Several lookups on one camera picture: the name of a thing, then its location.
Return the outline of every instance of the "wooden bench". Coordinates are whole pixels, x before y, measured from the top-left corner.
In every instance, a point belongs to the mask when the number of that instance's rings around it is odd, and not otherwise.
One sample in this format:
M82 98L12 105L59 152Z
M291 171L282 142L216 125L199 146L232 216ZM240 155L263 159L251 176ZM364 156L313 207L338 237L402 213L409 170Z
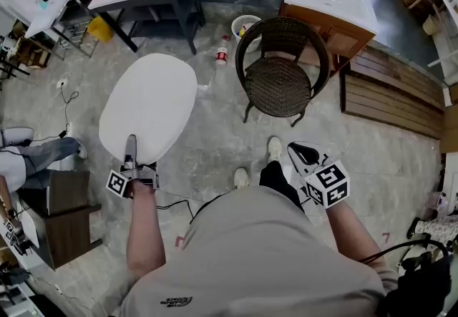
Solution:
M341 71L341 110L440 139L442 88L383 52L366 48Z

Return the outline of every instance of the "logo on shirt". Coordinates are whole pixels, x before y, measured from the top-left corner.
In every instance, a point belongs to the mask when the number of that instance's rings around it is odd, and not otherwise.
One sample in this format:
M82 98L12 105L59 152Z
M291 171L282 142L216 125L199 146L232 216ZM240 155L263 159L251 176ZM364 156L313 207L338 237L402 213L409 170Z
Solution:
M160 303L167 305L167 307L184 307L191 303L192 299L193 297L167 298Z

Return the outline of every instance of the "wicker chair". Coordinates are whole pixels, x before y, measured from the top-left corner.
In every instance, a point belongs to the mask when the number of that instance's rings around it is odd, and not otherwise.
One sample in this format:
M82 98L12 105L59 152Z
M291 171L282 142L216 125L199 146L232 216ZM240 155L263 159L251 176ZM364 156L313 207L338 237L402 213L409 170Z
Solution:
M262 34L261 57L243 69L243 60L250 43ZM320 60L320 74L314 86L298 60L307 43L311 43ZM294 56L265 57L266 52L283 52ZM297 19L276 17L259 21L243 35L235 54L235 68L250 103L246 107L247 122L251 107L274 117L301 116L291 125L294 127L306 113L311 99L323 89L329 79L329 53L321 36L309 25Z

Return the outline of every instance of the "hand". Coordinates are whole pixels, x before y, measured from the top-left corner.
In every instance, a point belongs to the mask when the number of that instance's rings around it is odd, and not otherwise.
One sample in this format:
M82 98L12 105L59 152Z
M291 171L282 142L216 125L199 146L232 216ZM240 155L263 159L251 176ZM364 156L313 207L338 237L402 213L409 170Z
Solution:
M154 195L155 190L152 186L145 185L140 180L132 180L130 188L132 189L132 196L135 197L137 195Z

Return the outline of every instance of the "yellow bag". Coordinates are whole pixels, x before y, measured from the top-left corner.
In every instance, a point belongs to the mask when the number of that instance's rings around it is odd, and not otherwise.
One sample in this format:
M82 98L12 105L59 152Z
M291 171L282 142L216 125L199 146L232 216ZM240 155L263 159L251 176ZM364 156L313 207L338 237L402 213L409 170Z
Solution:
M96 16L87 27L89 34L105 44L113 38L113 31L102 17Z

